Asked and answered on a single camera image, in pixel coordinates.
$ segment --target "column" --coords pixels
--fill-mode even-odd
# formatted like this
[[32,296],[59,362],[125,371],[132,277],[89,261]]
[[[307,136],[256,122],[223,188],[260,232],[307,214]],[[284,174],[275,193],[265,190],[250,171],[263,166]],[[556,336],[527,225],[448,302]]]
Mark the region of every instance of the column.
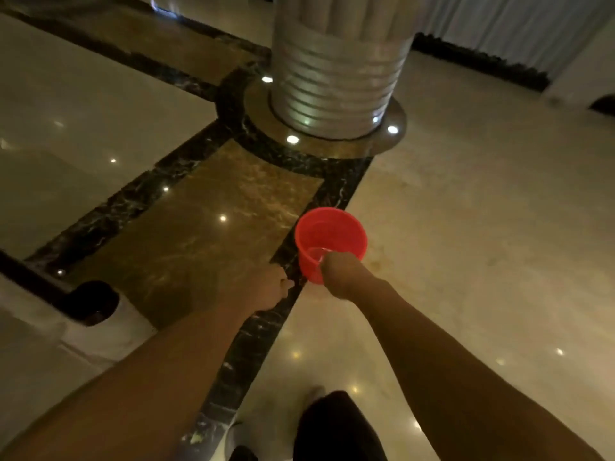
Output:
[[419,0],[278,0],[271,105],[326,139],[373,131],[414,36]]

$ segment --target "plastic bucket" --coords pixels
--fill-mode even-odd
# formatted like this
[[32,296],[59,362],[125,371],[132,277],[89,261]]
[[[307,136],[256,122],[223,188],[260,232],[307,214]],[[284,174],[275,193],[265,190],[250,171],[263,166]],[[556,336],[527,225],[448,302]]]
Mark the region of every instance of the plastic bucket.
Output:
[[319,263],[328,251],[350,252],[363,259],[367,235],[359,221],[338,208],[310,210],[297,222],[295,243],[299,250],[299,267],[312,283],[322,284]]

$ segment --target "forearm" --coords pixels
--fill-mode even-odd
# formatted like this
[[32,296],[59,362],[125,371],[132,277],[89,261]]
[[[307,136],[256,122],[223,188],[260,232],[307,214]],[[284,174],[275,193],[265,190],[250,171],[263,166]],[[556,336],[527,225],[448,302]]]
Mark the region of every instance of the forearm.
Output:
[[183,318],[53,408],[2,459],[167,459],[244,318],[228,303]]
[[361,282],[351,299],[373,327],[406,400],[443,461],[600,459],[387,282]]

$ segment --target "person's left arm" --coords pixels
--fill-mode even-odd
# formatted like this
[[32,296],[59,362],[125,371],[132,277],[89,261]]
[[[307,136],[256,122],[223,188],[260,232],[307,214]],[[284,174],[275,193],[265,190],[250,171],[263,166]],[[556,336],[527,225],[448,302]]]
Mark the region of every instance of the person's left arm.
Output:
[[270,265],[156,334],[15,439],[2,460],[166,460],[190,430],[246,318],[293,285]]

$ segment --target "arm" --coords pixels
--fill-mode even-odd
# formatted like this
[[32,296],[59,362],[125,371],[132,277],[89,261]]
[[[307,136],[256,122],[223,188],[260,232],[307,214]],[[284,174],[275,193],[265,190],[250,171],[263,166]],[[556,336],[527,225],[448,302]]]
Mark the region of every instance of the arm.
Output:
[[207,310],[161,331],[61,402],[3,452],[3,460],[165,460],[192,428],[243,321],[285,297],[276,265],[230,288]]
[[327,255],[322,273],[331,293],[354,302],[369,321],[442,461],[602,459],[353,255]]

